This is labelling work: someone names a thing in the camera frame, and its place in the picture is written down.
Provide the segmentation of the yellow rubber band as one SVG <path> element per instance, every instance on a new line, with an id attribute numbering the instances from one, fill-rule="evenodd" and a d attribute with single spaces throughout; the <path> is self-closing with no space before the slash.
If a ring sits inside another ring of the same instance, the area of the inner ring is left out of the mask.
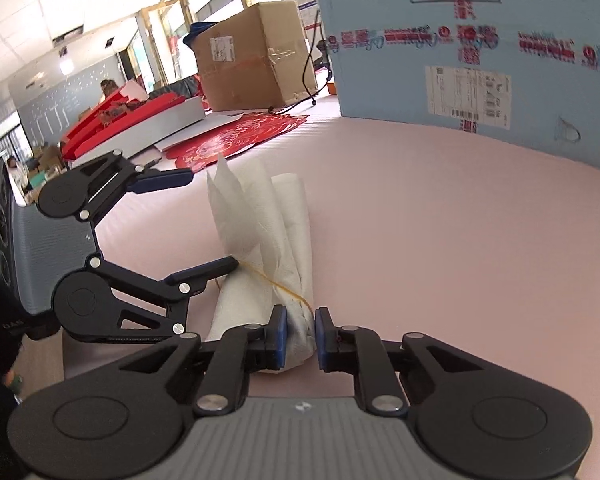
<path id="1" fill-rule="evenodd" d="M 314 315 L 312 292 L 302 292 L 298 273 L 291 280 L 276 278 L 246 259 L 235 261 L 236 269 L 219 285 L 215 322 L 257 323 L 268 318 L 276 304 L 301 316 Z"/>

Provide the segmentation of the taped brown cardboard box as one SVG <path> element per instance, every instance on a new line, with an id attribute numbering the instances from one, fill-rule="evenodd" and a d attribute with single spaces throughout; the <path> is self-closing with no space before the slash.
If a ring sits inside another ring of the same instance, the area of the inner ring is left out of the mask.
<path id="1" fill-rule="evenodd" d="M 283 108 L 317 90 L 292 1 L 256 3 L 201 32 L 190 47 L 215 112 Z"/>

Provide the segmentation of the white fabric shopping bag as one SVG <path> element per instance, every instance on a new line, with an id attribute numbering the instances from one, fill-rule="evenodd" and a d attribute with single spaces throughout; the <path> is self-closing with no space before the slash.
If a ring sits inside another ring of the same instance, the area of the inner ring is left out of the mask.
<path id="1" fill-rule="evenodd" d="M 298 273 L 302 292 L 313 295 L 313 260 L 309 207 L 298 174 L 272 176 L 257 159 L 231 167 L 220 158 L 207 174 L 208 200 L 225 253 L 262 266 L 276 278 Z M 245 324 L 215 322 L 207 338 L 218 340 Z M 287 311 L 285 370 L 314 355 L 314 315 Z"/>

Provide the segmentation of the large light blue carton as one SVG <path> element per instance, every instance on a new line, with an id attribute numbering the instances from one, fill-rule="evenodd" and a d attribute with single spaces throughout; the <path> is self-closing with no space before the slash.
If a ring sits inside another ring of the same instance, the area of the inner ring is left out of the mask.
<path id="1" fill-rule="evenodd" d="M 600 0 L 317 0 L 343 116 L 600 169 Z"/>

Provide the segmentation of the red gift boxes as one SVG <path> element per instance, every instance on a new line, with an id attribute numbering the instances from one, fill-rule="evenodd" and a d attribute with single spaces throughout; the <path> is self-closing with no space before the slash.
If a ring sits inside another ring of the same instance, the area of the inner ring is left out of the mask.
<path id="1" fill-rule="evenodd" d="M 69 129 L 60 141 L 61 155 L 75 160 L 123 131 L 184 102 L 184 96 L 174 92 L 139 101 L 130 100 L 118 90 Z"/>

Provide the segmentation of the black marker pen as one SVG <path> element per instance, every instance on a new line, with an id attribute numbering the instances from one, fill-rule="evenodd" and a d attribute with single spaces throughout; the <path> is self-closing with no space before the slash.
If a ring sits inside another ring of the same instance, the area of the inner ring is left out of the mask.
<path id="1" fill-rule="evenodd" d="M 148 162 L 139 162 L 138 164 L 140 166 L 143 166 L 143 167 L 146 167 L 146 168 L 150 168 L 150 167 L 156 166 L 159 162 L 162 161 L 162 159 L 163 159 L 163 157 L 161 157 L 161 156 L 160 157 L 155 157 L 155 158 L 153 158 L 151 160 L 148 160 Z"/>

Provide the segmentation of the red paper-cut decoration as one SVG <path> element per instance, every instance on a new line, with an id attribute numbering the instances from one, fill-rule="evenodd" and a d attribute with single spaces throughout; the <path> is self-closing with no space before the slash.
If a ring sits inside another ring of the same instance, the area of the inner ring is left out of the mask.
<path id="1" fill-rule="evenodd" d="M 164 157 L 173 160 L 176 168 L 199 172 L 215 164 L 220 157 L 229 159 L 276 136 L 290 133 L 308 118 L 308 115 L 245 114 L 234 122 L 168 148 Z"/>

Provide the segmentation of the white flat box lid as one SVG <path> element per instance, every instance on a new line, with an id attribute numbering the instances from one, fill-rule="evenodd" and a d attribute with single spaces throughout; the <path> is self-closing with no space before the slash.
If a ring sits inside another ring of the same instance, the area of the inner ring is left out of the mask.
<path id="1" fill-rule="evenodd" d="M 206 114 L 202 99 L 195 96 L 125 129 L 108 140 L 98 141 L 94 148 L 87 148 L 81 154 L 76 154 L 69 166 L 79 166 L 114 151 L 131 158 L 168 136 L 200 122 L 204 116 Z"/>

